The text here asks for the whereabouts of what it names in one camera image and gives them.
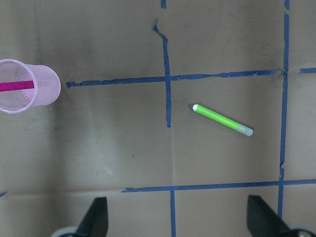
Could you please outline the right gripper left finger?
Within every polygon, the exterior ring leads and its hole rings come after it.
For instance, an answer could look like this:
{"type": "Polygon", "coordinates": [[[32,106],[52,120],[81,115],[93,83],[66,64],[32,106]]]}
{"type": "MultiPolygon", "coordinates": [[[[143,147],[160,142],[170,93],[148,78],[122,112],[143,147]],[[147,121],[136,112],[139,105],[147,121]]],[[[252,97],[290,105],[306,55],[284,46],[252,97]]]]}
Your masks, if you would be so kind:
{"type": "Polygon", "coordinates": [[[105,237],[107,232],[107,198],[96,197],[76,229],[76,234],[82,237],[105,237]]]}

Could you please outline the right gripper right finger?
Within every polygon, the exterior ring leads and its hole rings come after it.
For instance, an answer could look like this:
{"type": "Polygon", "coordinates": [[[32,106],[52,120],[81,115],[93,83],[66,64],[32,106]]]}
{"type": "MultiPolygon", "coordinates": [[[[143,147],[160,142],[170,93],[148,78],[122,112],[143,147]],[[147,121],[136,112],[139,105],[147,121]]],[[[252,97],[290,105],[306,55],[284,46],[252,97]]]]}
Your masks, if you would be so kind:
{"type": "Polygon", "coordinates": [[[246,223],[252,237],[290,236],[290,228],[260,196],[248,196],[246,223]]]}

